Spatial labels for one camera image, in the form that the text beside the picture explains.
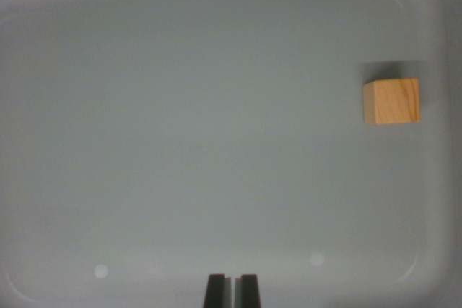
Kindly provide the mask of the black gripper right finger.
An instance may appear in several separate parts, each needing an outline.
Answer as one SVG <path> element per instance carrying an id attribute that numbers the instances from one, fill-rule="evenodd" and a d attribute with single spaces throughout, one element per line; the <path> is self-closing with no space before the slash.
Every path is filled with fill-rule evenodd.
<path id="1" fill-rule="evenodd" d="M 242 274 L 235 279 L 235 308 L 261 308 L 258 276 Z"/>

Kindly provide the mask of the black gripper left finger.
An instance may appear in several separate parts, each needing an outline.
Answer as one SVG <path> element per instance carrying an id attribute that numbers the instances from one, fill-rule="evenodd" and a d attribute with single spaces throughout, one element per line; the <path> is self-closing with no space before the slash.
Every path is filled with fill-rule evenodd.
<path id="1" fill-rule="evenodd" d="M 232 305 L 231 278 L 223 273 L 210 274 L 203 308 L 230 308 Z"/>

